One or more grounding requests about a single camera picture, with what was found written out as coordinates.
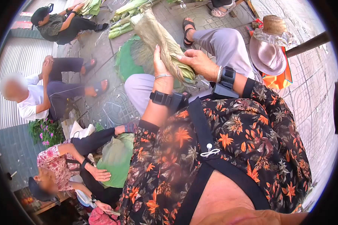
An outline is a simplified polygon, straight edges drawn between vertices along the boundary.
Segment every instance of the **floral blouse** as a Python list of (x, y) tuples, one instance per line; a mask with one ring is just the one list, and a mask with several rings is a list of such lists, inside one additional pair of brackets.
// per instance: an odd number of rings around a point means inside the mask
[[(292, 213), (312, 178), (307, 155), (285, 101), (248, 79), (243, 98), (202, 102), (216, 148), (250, 176), (270, 209)], [(141, 121), (121, 197), (123, 224), (173, 224), (201, 166), (198, 140), (186, 108), (163, 127)]]

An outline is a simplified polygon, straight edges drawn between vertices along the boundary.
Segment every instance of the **bracelet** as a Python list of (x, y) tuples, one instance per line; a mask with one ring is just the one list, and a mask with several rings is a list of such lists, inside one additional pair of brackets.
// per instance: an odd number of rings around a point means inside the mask
[(173, 77), (172, 75), (170, 75), (170, 74), (160, 74), (160, 75), (158, 75), (158, 76), (156, 76), (156, 77), (154, 77), (154, 80), (156, 80), (157, 78), (160, 78), (160, 77)]
[(220, 82), (220, 79), (222, 78), (222, 66), (219, 66), (219, 71), (218, 71), (218, 74), (217, 74), (217, 83), (219, 83)]

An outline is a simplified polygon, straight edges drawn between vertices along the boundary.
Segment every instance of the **plastic bag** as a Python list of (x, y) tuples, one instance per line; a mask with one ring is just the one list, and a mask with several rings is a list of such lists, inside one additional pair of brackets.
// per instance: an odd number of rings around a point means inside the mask
[(130, 159), (133, 155), (134, 134), (120, 134), (103, 147), (103, 157), (98, 161), (98, 169), (111, 173), (110, 180), (103, 182), (108, 187), (124, 187), (128, 175)]

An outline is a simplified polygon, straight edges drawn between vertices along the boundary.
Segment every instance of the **sandal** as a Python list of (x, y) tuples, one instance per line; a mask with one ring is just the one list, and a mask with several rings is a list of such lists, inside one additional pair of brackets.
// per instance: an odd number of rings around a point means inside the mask
[(232, 11), (236, 7), (236, 4), (235, 4), (235, 2), (233, 2), (231, 6), (223, 5), (222, 7), (227, 9), (227, 11), (223, 12), (223, 11), (220, 11), (218, 8), (213, 8), (212, 12), (211, 12), (212, 16), (214, 16), (214, 17), (224, 17), (225, 15), (230, 13), (230, 11)]
[(99, 97), (100, 95), (102, 95), (106, 90), (108, 90), (108, 87), (109, 87), (109, 82), (108, 82), (108, 85), (106, 86), (106, 88), (103, 90), (102, 87), (101, 87), (101, 82), (104, 81), (104, 80), (101, 80), (99, 82), (96, 82), (93, 87), (94, 87), (94, 90), (96, 92), (96, 96), (93, 96), (94, 98), (95, 97)]
[(108, 27), (109, 27), (108, 23), (98, 24), (94, 31), (95, 32), (101, 32), (101, 31), (108, 29)]
[(94, 60), (94, 64), (93, 65), (91, 64), (91, 60), (87, 61), (86, 63), (84, 63), (83, 66), (85, 68), (85, 74), (83, 74), (83, 75), (88, 74), (89, 71), (92, 70), (95, 67), (95, 65), (97, 64), (97, 60), (96, 60), (96, 58), (93, 58), (93, 60)]
[[(192, 26), (194, 27), (194, 29), (191, 28), (191, 27), (189, 27), (188, 29), (185, 30), (185, 26), (186, 26), (186, 25), (189, 25), (189, 24), (192, 25)], [(186, 42), (188, 42), (189, 44), (185, 43), (184, 41), (183, 41), (183, 43), (184, 43), (184, 46), (185, 46), (185, 47), (188, 47), (188, 48), (191, 47), (191, 46), (193, 45), (193, 43), (194, 43), (193, 41), (189, 41), (189, 40), (187, 39), (187, 33), (188, 33), (188, 31), (191, 30), (191, 29), (195, 30), (194, 22), (184, 19), (184, 20), (183, 20), (184, 40), (185, 40)]]

